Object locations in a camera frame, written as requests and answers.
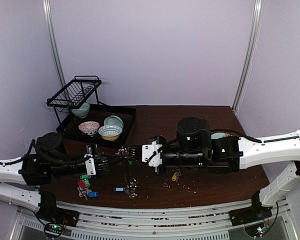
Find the yellow key tag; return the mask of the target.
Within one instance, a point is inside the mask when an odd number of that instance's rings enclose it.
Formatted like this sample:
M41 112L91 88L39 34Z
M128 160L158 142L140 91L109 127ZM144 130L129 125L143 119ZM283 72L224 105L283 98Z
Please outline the yellow key tag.
M174 174L172 175L172 177L171 177L171 180L173 181L173 182L177 182L178 180L179 180L179 178L182 176L182 173L181 173L181 171L179 170L179 169L177 169L175 172L174 172Z

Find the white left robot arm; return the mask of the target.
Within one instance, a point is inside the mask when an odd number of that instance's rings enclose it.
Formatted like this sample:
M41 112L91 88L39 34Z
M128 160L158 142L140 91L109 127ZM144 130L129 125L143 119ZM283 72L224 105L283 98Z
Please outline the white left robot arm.
M117 153L99 152L93 143L86 152L67 155L63 138L49 132L33 139L28 151L20 157L0 160L0 200L24 207L47 217L51 222L62 218L56 197L51 192L26 192L16 185L41 186L50 184L52 178L87 175L93 179L109 172L111 166L130 161L135 157L131 147L121 147Z

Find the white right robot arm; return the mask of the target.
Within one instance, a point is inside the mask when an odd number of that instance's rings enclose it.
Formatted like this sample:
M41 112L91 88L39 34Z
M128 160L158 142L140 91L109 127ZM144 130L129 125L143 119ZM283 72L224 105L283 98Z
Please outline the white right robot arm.
M141 161L154 168L207 168L215 174L238 172L269 163L289 162L268 186L253 196L246 210L249 220L258 220L265 212L300 183L300 129L282 135L254 138L236 131L231 136L212 138L221 129L211 129L206 119L186 117L176 125L176 138L167 142L158 136L148 144L122 147L122 159Z

